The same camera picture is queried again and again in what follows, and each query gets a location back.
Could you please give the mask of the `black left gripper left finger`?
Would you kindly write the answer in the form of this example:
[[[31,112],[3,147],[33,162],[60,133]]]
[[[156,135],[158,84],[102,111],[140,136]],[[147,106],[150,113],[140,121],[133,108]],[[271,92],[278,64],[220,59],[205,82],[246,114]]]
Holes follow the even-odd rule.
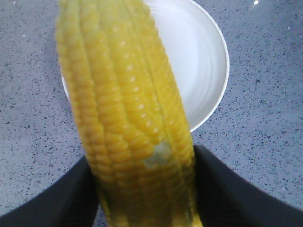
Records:
[[[2,227],[91,227],[98,210],[93,176],[81,158],[62,178],[1,216]]]

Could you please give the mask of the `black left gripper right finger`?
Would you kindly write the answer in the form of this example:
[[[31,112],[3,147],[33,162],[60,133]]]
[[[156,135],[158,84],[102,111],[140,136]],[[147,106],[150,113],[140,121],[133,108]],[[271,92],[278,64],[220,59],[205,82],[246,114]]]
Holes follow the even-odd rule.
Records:
[[[205,146],[194,146],[197,208],[205,227],[301,227],[303,212],[258,189]]]

